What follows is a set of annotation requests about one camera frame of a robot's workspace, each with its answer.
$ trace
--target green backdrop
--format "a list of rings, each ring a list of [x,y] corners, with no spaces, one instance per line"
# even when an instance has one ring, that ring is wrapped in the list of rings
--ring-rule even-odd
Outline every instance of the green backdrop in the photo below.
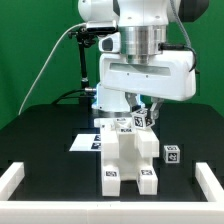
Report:
[[[52,47],[70,26],[82,22],[78,0],[0,0],[0,128],[17,116],[19,107]],[[211,0],[209,10],[195,23],[185,24],[198,52],[197,94],[192,103],[213,106],[224,115],[224,1]],[[183,42],[176,24],[169,41]],[[86,52],[90,83],[99,80],[97,46]],[[65,38],[36,86],[26,108],[48,104],[62,93],[80,87],[76,40]]]

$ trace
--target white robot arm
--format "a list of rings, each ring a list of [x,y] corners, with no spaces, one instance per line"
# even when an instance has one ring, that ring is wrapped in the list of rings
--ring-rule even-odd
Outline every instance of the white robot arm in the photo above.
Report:
[[[173,2],[178,12],[181,0]],[[170,0],[80,0],[79,12],[84,20],[96,22],[96,29],[105,21],[118,24],[115,34],[99,41],[101,82],[93,108],[128,112],[141,104],[137,94],[159,102],[195,94],[192,52],[161,48],[166,27],[175,20]]]

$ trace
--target black cable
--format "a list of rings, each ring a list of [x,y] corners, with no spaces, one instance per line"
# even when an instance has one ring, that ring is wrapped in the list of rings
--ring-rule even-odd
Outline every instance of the black cable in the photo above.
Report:
[[[189,72],[193,71],[194,69],[196,69],[196,66],[197,66],[197,53],[196,51],[192,48],[192,47],[188,47],[188,46],[184,46],[185,49],[188,49],[189,51],[192,52],[193,56],[194,56],[194,63],[192,65],[192,68],[190,69]]]
[[[74,93],[84,92],[84,91],[85,91],[84,89],[71,90],[69,92],[62,94],[60,97],[58,97],[56,100],[54,100],[51,104],[57,104],[62,98],[66,97],[66,96],[69,96]]]
[[[189,50],[192,52],[193,56],[194,56],[194,62],[193,65],[191,67],[191,69],[189,70],[189,72],[193,71],[195,69],[196,74],[199,74],[200,72],[196,69],[197,66],[197,53],[196,51],[192,48],[192,47],[188,47],[184,44],[170,44],[170,43],[161,43],[159,44],[159,49],[160,50],[170,50],[170,51],[174,51],[174,50]]]
[[[90,98],[94,99],[94,96],[66,96],[66,97],[61,97],[60,99],[57,100],[57,103],[61,100],[69,100],[69,99],[80,99],[80,98]]]

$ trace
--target black table surface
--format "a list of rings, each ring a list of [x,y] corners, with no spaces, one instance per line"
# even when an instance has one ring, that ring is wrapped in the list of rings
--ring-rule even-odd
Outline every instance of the black table surface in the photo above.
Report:
[[[28,108],[0,131],[0,175],[24,162],[25,178],[11,196],[18,201],[205,201],[195,179],[196,162],[207,162],[224,183],[224,118],[212,107],[164,104],[153,127],[160,140],[154,158],[158,194],[141,196],[135,181],[121,183],[120,197],[103,197],[100,152],[69,152],[77,134],[99,133],[98,117],[79,105]],[[178,145],[180,164],[166,164],[164,145]]]

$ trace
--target white cable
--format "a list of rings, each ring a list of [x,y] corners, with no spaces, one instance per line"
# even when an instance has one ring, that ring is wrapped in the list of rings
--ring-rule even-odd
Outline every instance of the white cable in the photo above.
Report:
[[[74,26],[70,27],[70,28],[67,29],[67,30],[62,34],[62,36],[58,39],[58,41],[57,41],[57,43],[55,44],[55,46],[53,47],[53,49],[52,49],[50,55],[48,56],[46,62],[44,63],[44,66],[43,66],[42,69],[40,70],[40,72],[39,72],[37,78],[36,78],[35,81],[33,82],[33,84],[32,84],[32,86],[31,86],[29,92],[27,93],[26,97],[24,98],[23,103],[22,103],[22,105],[20,106],[19,114],[18,114],[18,115],[20,115],[20,114],[22,113],[23,108],[24,108],[24,106],[25,106],[25,103],[26,103],[27,99],[29,98],[30,94],[32,93],[34,87],[36,86],[38,80],[40,79],[40,77],[41,77],[41,75],[43,74],[45,68],[47,67],[47,65],[48,65],[48,63],[49,63],[49,61],[50,61],[52,55],[54,54],[55,50],[57,49],[58,45],[60,44],[60,42],[62,41],[62,39],[64,38],[64,36],[65,36],[69,31],[71,31],[72,29],[79,28],[79,27],[82,27],[82,26],[85,26],[85,25],[86,25],[86,23],[81,23],[81,24],[77,24],[77,25],[74,25]]]
[[[183,34],[183,36],[185,38],[186,44],[187,44],[188,47],[191,47],[191,40],[190,40],[190,38],[188,36],[188,33],[187,33],[186,29],[184,28],[183,23],[180,20],[180,17],[178,16],[174,0],[170,0],[170,4],[171,4],[171,8],[172,8],[173,15],[175,17],[176,23],[179,26],[179,29],[181,30],[181,32],[182,32],[182,34]]]

